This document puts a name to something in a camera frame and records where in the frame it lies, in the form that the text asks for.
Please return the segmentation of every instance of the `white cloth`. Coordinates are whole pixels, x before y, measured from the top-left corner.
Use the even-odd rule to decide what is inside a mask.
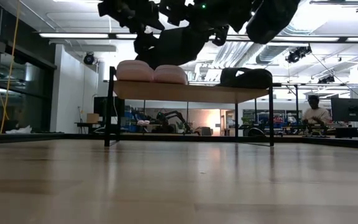
[[[324,108],[317,108],[315,110],[309,108],[303,114],[303,120],[307,119],[309,124],[317,124],[317,122],[313,120],[312,117],[320,119],[324,122],[324,124],[327,124],[331,120],[331,116],[329,115],[328,110]]]

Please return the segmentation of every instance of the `ceiling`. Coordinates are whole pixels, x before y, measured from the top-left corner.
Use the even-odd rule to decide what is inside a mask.
[[[39,32],[128,32],[126,28],[119,27],[119,24],[110,17],[99,17],[97,4],[55,2],[53,0],[21,0],[21,2],[21,19]],[[292,24],[299,29],[309,30],[308,35],[358,35],[357,7],[315,6],[309,5],[307,0],[302,3]],[[16,13],[15,1],[0,0],[0,5],[9,12]],[[174,28],[167,23],[165,16],[161,15],[160,20],[167,29]],[[116,47],[116,52],[96,52],[95,54],[111,64],[133,59],[136,56],[132,46],[133,40],[71,40],[64,44],[79,46],[82,49],[85,46],[108,47],[113,45]],[[203,64],[211,66],[223,48],[207,43],[198,55],[197,61],[182,67],[190,73],[197,73]],[[311,44],[315,57],[308,55],[298,63],[291,65],[285,61],[285,56],[291,47],[278,54],[271,63],[257,65],[255,58],[263,51],[263,48],[264,46],[245,60],[242,66],[266,68],[273,73],[275,82],[287,82],[288,76],[290,76],[289,80],[292,82],[303,80],[303,82],[316,83],[319,77],[317,74],[324,72],[326,68],[333,68],[337,76],[346,78],[350,74],[349,68],[358,64],[358,44]],[[229,57],[235,56],[233,55],[235,48],[232,49],[233,51],[227,52],[227,54],[231,54]],[[216,72],[211,69],[210,74],[212,75],[210,76],[213,77],[214,73]]]

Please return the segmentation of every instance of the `shelf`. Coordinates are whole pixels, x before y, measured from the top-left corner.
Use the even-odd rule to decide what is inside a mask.
[[[114,92],[125,100],[199,103],[242,103],[269,93],[263,89],[125,81],[114,81]]]

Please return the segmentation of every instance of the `computer monitor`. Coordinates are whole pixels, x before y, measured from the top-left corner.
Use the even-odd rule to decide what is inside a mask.
[[[111,116],[117,116],[119,113],[121,116],[124,116],[124,100],[119,99],[118,97],[114,97],[114,103],[111,105]],[[105,111],[107,109],[107,97],[95,97],[93,99],[93,112],[99,114],[99,116],[103,117]]]
[[[331,98],[333,121],[358,121],[358,99]]]

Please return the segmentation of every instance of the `security camera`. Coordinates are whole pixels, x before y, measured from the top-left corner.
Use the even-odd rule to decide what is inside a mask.
[[[94,65],[94,64],[96,64],[96,62],[98,62],[98,60],[93,55],[94,55],[93,52],[86,53],[86,55],[84,57],[85,65]]]

